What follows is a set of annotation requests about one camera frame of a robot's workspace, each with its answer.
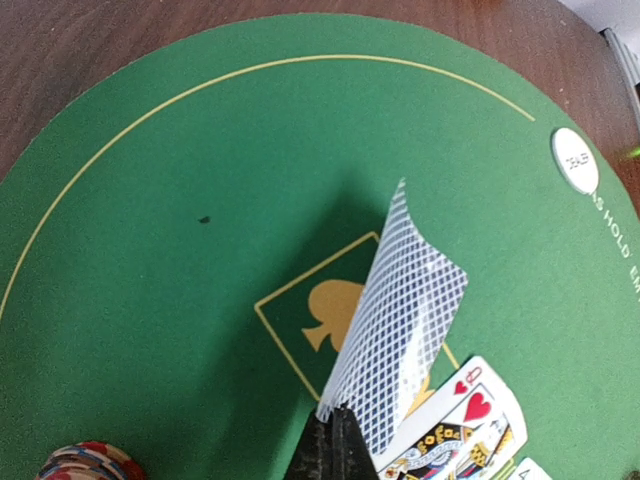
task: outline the wooden table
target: wooden table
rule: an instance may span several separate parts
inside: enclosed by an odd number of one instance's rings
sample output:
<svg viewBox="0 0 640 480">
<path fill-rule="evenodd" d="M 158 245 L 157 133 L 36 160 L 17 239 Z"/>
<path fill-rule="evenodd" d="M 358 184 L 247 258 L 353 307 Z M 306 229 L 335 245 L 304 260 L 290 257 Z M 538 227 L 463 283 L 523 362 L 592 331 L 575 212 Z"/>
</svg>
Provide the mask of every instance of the wooden table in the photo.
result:
<svg viewBox="0 0 640 480">
<path fill-rule="evenodd" d="M 222 24 L 295 12 L 415 23 L 503 62 L 591 137 L 640 211 L 640 145 L 605 40 L 555 0 L 0 0 L 0 178 L 69 102 L 114 71 Z"/>
</svg>

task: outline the yellow line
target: yellow line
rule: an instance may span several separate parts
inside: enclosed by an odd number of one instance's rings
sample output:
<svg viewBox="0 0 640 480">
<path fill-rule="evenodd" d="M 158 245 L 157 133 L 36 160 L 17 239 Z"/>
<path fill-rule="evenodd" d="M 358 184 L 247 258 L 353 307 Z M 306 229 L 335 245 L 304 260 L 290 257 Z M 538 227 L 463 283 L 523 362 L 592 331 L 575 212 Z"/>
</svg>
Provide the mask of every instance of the yellow line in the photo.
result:
<svg viewBox="0 0 640 480">
<path fill-rule="evenodd" d="M 313 275 L 314 273 L 316 273 L 318 270 L 321 270 L 322 268 L 326 267 L 327 265 L 329 265 L 331 262 L 335 261 L 338 257 L 341 257 L 342 255 L 344 255 L 345 253 L 347 253 L 349 250 L 352 250 L 354 248 L 356 248 L 358 245 L 360 245 L 361 243 L 366 242 L 367 240 L 369 240 L 370 238 L 375 238 L 376 241 L 378 241 L 378 234 L 376 232 L 369 232 L 366 235 L 360 237 L 358 240 L 350 243 L 349 245 L 347 245 L 346 247 L 338 250 L 336 253 L 334 253 L 333 255 L 331 255 L 329 258 L 323 260 L 322 262 L 320 262 L 319 264 L 317 264 L 315 267 L 307 270 L 306 272 L 304 272 L 302 275 L 300 275 L 299 277 L 294 278 L 293 280 L 291 280 L 289 283 L 287 283 L 286 285 L 280 287 L 278 290 L 276 290 L 273 293 L 270 293 L 269 295 L 267 295 L 266 297 L 264 297 L 262 300 L 260 300 L 259 302 L 256 303 L 256 305 L 258 307 L 262 307 L 265 303 L 270 302 L 271 300 L 273 300 L 274 298 L 276 298 L 279 295 L 282 295 L 284 292 L 286 292 L 287 290 L 289 290 L 290 288 L 295 287 L 298 283 L 302 282 L 303 280 L 306 280 L 307 278 L 309 278 L 311 275 Z"/>
<path fill-rule="evenodd" d="M 289 350 L 287 350 L 287 347 L 284 346 L 284 343 L 282 343 L 282 340 L 280 340 L 280 337 L 278 336 L 276 331 L 271 327 L 271 324 L 267 321 L 267 318 L 262 313 L 262 310 L 260 310 L 260 306 L 256 303 L 253 309 L 258 314 L 258 317 L 260 317 L 260 320 L 262 320 L 262 324 L 271 335 L 271 338 L 273 338 L 273 341 L 276 342 L 276 345 L 278 346 L 280 351 L 284 354 L 285 358 L 289 362 L 289 365 L 291 365 L 291 368 L 293 368 L 293 370 L 298 374 L 298 377 L 300 377 L 300 380 L 302 380 L 302 383 L 304 384 L 305 387 L 307 387 L 307 390 L 309 390 L 309 393 L 315 399 L 315 401 L 319 402 L 320 395 L 318 395 L 318 392 L 316 392 L 316 389 L 313 388 L 313 385 L 311 385 L 311 382 L 307 380 L 307 377 L 305 376 L 305 374 L 302 373 L 302 370 L 300 370 L 300 367 L 298 367 L 298 364 L 295 362 L 295 360 L 289 353 Z"/>
<path fill-rule="evenodd" d="M 73 187 L 73 185 L 78 181 L 78 179 L 102 155 L 104 155 L 104 153 L 107 150 L 109 150 L 113 145 L 115 145 L 118 141 L 120 141 L 124 136 L 129 134 L 132 130 L 134 130 L 136 127 L 138 127 L 140 124 L 142 124 L 143 122 L 145 122 L 149 118 L 153 117 L 156 113 L 161 112 L 162 110 L 164 110 L 165 108 L 169 107 L 170 105 L 173 105 L 174 103 L 177 103 L 180 100 L 183 100 L 183 99 L 187 98 L 188 96 L 193 95 L 194 93 L 197 93 L 197 92 L 199 92 L 201 90 L 204 90 L 205 88 L 211 87 L 211 86 L 216 85 L 218 83 L 222 83 L 222 82 L 224 82 L 226 80 L 230 80 L 232 78 L 236 78 L 236 77 L 239 77 L 241 75 L 246 75 L 248 73 L 257 72 L 259 70 L 264 70 L 264 69 L 267 69 L 267 68 L 278 67 L 278 66 L 281 66 L 281 65 L 304 63 L 304 62 L 317 62 L 317 61 L 323 61 L 323 60 L 365 60 L 365 61 L 372 61 L 372 62 L 392 63 L 392 64 L 396 64 L 396 65 L 405 65 L 405 66 L 408 66 L 408 67 L 414 67 L 414 68 L 418 68 L 418 69 L 421 69 L 421 70 L 426 70 L 428 72 L 437 73 L 439 75 L 444 75 L 446 77 L 452 78 L 454 80 L 458 80 L 459 82 L 462 82 L 462 83 L 470 85 L 470 86 L 472 86 L 474 88 L 477 88 L 478 90 L 480 90 L 480 91 L 482 91 L 482 92 L 484 92 L 484 93 L 496 98 L 500 102 L 502 102 L 505 105 L 511 107 L 513 110 L 515 110 L 516 112 L 520 113 L 521 115 L 523 115 L 528 120 L 530 120 L 532 122 L 535 122 L 535 120 L 536 120 L 532 115 L 527 113 L 524 109 L 522 109 L 521 107 L 516 105 L 511 100 L 507 99 L 506 97 L 503 97 L 502 95 L 500 95 L 499 93 L 491 90 L 490 88 L 487 88 L 484 85 L 479 84 L 478 82 L 475 82 L 475 81 L 470 80 L 470 79 L 468 79 L 466 77 L 463 77 L 462 75 L 458 75 L 457 73 L 453 73 L 453 72 L 450 72 L 448 70 L 444 70 L 442 68 L 437 68 L 437 67 L 433 67 L 431 65 L 425 65 L 425 64 L 422 64 L 422 63 L 418 63 L 418 62 L 412 62 L 410 60 L 402 60 L 400 58 L 380 57 L 380 56 L 376 56 L 376 55 L 355 55 L 355 54 L 309 55 L 309 56 L 306 56 L 306 57 L 285 58 L 285 59 L 282 59 L 282 60 L 275 60 L 273 62 L 261 63 L 261 64 L 258 64 L 258 65 L 253 65 L 251 67 L 247 67 L 247 68 L 242 68 L 240 70 L 236 70 L 235 72 L 227 73 L 227 74 L 222 75 L 220 77 L 213 78 L 213 79 L 208 80 L 208 81 L 206 81 L 204 83 L 201 83 L 200 85 L 196 85 L 195 87 L 190 88 L 189 90 L 185 90 L 184 92 L 176 95 L 173 98 L 170 98 L 169 100 L 161 103 L 157 107 L 153 108 L 152 110 L 150 110 L 147 113 L 145 113 L 144 115 L 142 115 L 135 122 L 133 122 L 131 125 L 129 125 L 124 130 L 122 130 L 120 133 L 118 133 L 115 137 L 113 137 L 109 142 L 107 142 L 107 144 L 105 146 L 103 146 L 100 150 L 98 150 L 96 152 L 96 154 L 93 157 L 91 157 L 89 159 L 89 161 L 87 161 L 87 163 L 85 163 L 85 165 L 80 170 L 78 170 L 78 172 L 73 176 L 73 178 L 69 181 L 69 183 L 67 183 L 65 185 L 65 187 L 62 189 L 62 191 L 58 194 L 58 196 L 55 198 L 55 200 L 53 201 L 51 206 L 47 209 L 47 211 L 45 212 L 45 214 L 42 217 L 42 219 L 40 220 L 40 222 L 38 222 L 38 225 L 36 226 L 36 229 L 31 234 L 31 237 L 29 237 L 29 240 L 27 241 L 27 244 L 25 245 L 24 249 L 22 250 L 22 253 L 20 254 L 20 258 L 18 259 L 18 263 L 16 264 L 15 268 L 13 269 L 13 273 L 11 274 L 11 278 L 9 279 L 9 283 L 7 284 L 7 288 L 6 288 L 6 290 L 4 292 L 4 295 L 2 297 L 2 304 L 0 304 L 0 320 L 2 320 L 2 316 L 4 315 L 4 310 L 5 310 L 6 306 L 7 306 L 7 300 L 9 299 L 9 294 L 11 293 L 11 289 L 13 288 L 13 284 L 15 283 L 16 277 L 18 276 L 18 272 L 19 272 L 20 268 L 22 267 L 22 264 L 24 263 L 24 260 L 27 257 L 27 254 L 29 253 L 29 250 L 31 249 L 31 246 L 33 245 L 33 242 L 35 241 L 36 237 L 40 233 L 40 230 L 42 230 L 42 227 L 44 226 L 45 222 L 49 219 L 49 217 L 51 216 L 51 214 L 53 213 L 55 208 L 58 206 L 58 204 L 60 203 L 62 198 L 67 194 L 67 192 L 71 189 L 71 187 Z"/>
<path fill-rule="evenodd" d="M 449 348 L 449 345 L 443 342 L 442 348 L 444 349 L 444 353 L 447 354 L 447 357 L 449 357 L 449 361 L 451 362 L 451 365 L 453 365 L 453 368 L 455 368 L 456 370 L 460 370 L 460 364 L 456 360 L 456 357 L 453 356 L 453 352 Z"/>
<path fill-rule="evenodd" d="M 516 470 L 515 463 L 516 462 L 513 460 L 513 457 L 510 458 L 509 461 L 505 463 L 504 467 L 502 467 L 502 469 L 497 473 L 497 475 L 493 477 L 493 480 L 504 480 L 505 478 L 508 478 L 509 475 L 511 475 Z"/>
</svg>

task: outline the red heart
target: red heart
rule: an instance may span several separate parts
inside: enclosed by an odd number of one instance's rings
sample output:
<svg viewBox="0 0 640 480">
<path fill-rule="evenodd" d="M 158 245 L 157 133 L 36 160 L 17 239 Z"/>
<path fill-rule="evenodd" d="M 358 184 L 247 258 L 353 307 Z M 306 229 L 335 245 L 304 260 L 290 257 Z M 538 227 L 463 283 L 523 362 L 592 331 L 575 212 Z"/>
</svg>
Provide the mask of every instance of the red heart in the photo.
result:
<svg viewBox="0 0 640 480">
<path fill-rule="evenodd" d="M 471 420 L 477 420 L 486 416 L 490 411 L 491 404 L 484 401 L 484 396 L 481 393 L 474 393 L 469 399 L 464 421 L 470 422 Z"/>
<path fill-rule="evenodd" d="M 462 382 L 458 382 L 456 383 L 456 391 L 453 392 L 454 395 L 460 395 L 461 393 L 467 393 L 467 390 L 469 390 L 467 388 L 467 386 L 462 383 Z"/>
</svg>

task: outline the white wall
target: white wall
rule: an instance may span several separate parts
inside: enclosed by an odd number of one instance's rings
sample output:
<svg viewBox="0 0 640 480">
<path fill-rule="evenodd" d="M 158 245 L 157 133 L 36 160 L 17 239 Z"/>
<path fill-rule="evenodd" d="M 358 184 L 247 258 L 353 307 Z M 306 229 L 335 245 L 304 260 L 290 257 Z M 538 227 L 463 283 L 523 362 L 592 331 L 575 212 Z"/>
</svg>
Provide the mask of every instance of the white wall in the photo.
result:
<svg viewBox="0 0 640 480">
<path fill-rule="evenodd" d="M 612 28 L 640 56 L 640 0 L 560 0 L 598 32 Z"/>
</svg>

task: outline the playing card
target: playing card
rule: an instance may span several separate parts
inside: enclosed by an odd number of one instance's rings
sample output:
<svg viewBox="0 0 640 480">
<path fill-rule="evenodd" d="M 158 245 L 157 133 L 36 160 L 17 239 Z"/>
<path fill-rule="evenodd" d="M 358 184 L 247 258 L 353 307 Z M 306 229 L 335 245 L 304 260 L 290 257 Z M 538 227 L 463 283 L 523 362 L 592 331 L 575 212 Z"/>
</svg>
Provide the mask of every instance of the playing card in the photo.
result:
<svg viewBox="0 0 640 480">
<path fill-rule="evenodd" d="M 318 418 L 327 421 L 348 405 L 369 452 L 384 452 L 429 375 L 466 286 L 466 273 L 411 220 L 400 182 Z"/>
<path fill-rule="evenodd" d="M 509 480 L 551 480 L 551 477 L 536 462 L 525 458 L 511 474 Z"/>
<path fill-rule="evenodd" d="M 400 425 L 373 461 L 386 480 L 490 477 L 526 440 L 515 396 L 482 357 L 473 357 Z"/>
</svg>

